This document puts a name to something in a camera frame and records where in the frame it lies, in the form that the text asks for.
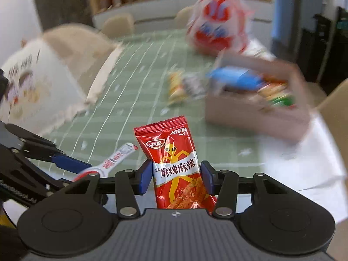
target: cartoon figure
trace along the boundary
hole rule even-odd
[[[178,154],[176,154],[177,148],[171,144],[171,143],[167,143],[164,146],[164,156],[160,162],[160,164],[164,163],[165,160],[169,160],[171,164],[174,164],[176,162],[179,161],[179,157],[184,154],[186,156],[190,155],[188,152],[186,152],[185,150],[181,150]]]
[[[18,81],[18,85],[23,96],[31,103],[36,103],[39,98],[39,92],[34,87],[33,72],[31,70],[25,71]]]
[[[10,103],[10,106],[18,103],[18,95],[18,89],[15,86],[15,83],[12,81],[5,91],[5,99]]]

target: beige chair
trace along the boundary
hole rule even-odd
[[[80,23],[49,29],[42,39],[68,66],[86,95],[109,55],[119,46],[95,28]]]
[[[182,10],[180,10],[175,19],[175,27],[177,29],[181,29],[181,28],[185,28],[187,23],[189,22],[189,19],[192,15],[192,10],[193,10],[194,6],[189,6],[186,8],[183,8]]]
[[[134,33],[134,19],[129,13],[115,15],[104,23],[101,33],[110,39],[131,35]]]
[[[342,82],[318,106],[328,128],[336,141],[348,170],[348,79]],[[336,225],[335,235],[328,248],[328,253],[337,261],[348,257],[348,219]]]
[[[348,79],[318,106],[348,168]]]
[[[309,92],[308,98],[313,100],[313,108],[317,107],[327,97],[324,90],[315,82],[307,82],[307,91]]]

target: screw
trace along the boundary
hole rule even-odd
[[[123,216],[133,216],[136,214],[136,209],[133,207],[123,207],[120,210],[120,214],[122,214]]]
[[[219,216],[229,216],[233,213],[233,211],[228,207],[219,207],[215,210],[215,213],[217,213]]]

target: snack on shelf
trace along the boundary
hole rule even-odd
[[[153,161],[158,208],[206,208],[211,212],[215,197],[201,178],[197,154],[184,116],[134,129],[135,136]]]
[[[181,72],[170,72],[169,81],[169,99],[168,104],[181,103],[186,98],[186,93],[182,85]]]

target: candy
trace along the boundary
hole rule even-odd
[[[158,208],[206,208],[215,198],[204,187],[192,136],[184,116],[134,129],[135,136],[153,161]]]
[[[176,104],[182,102],[186,98],[185,90],[182,86],[181,72],[170,72],[169,80],[169,101],[168,104]]]
[[[100,165],[95,167],[89,167],[87,169],[84,169],[82,172],[77,174],[74,181],[77,181],[78,179],[91,174],[91,173],[98,173],[100,177],[108,177],[109,173],[114,167],[116,167],[119,163],[121,163],[127,156],[135,152],[138,147],[131,143],[125,143],[121,146],[114,154],[112,154],[109,158],[107,158],[104,162],[102,162]]]

